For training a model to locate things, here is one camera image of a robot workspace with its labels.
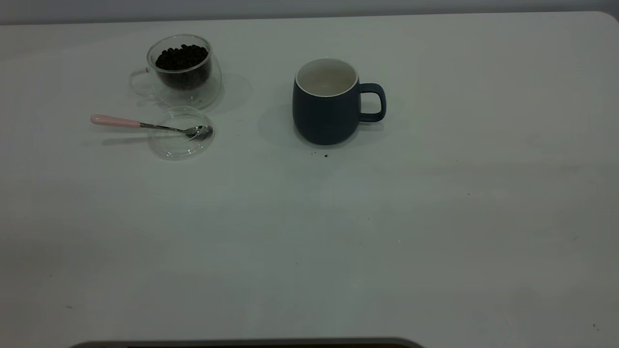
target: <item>glass cup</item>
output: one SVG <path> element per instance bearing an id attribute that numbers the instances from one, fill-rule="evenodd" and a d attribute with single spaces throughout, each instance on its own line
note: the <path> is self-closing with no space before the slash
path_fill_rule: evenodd
<path id="1" fill-rule="evenodd" d="M 157 67 L 155 62 L 163 51 L 170 48 L 181 49 L 181 45 L 204 47 L 208 54 L 199 64 L 183 70 L 165 70 Z M 222 71 L 213 53 L 213 46 L 205 39 L 181 34 L 164 38 L 154 44 L 146 55 L 148 66 L 137 70 L 129 76 L 131 89 L 143 97 L 157 97 L 171 107 L 189 106 L 202 108 L 213 102 L 222 86 Z M 134 79 L 147 74 L 147 90 L 137 88 Z"/>

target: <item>metal spoon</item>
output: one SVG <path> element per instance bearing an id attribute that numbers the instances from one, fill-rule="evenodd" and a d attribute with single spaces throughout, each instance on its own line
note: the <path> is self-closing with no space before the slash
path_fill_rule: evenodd
<path id="1" fill-rule="evenodd" d="M 118 118 L 106 115 L 92 115 L 90 122 L 94 124 L 100 124 L 102 126 L 114 126 L 114 127 L 127 127 L 127 128 L 150 128 L 150 129 L 162 129 L 164 131 L 174 131 L 185 134 L 187 137 L 202 140 L 213 134 L 213 127 L 211 126 L 195 126 L 187 128 L 185 130 L 157 126 L 156 124 L 143 123 L 135 120 L 127 120 L 126 118 Z"/>

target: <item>table surface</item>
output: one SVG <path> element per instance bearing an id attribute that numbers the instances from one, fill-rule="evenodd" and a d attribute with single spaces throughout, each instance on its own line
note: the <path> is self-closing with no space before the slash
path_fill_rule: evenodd
<path id="1" fill-rule="evenodd" d="M 89 123 L 162 117 L 127 79 L 174 33 L 208 38 L 224 81 L 214 142 L 180 162 Z M 0 41 L 2 347 L 619 346 L 608 15 L 29 25 Z M 333 147 L 290 114 L 295 71 L 322 56 L 387 95 L 382 122 Z"/>

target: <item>coffee grounds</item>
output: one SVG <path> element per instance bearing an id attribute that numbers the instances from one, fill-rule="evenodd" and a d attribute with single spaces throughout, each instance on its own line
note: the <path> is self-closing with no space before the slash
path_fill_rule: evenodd
<path id="1" fill-rule="evenodd" d="M 204 47 L 181 45 L 180 50 L 169 48 L 162 51 L 155 65 L 164 70 L 184 70 L 200 64 L 208 55 Z"/>

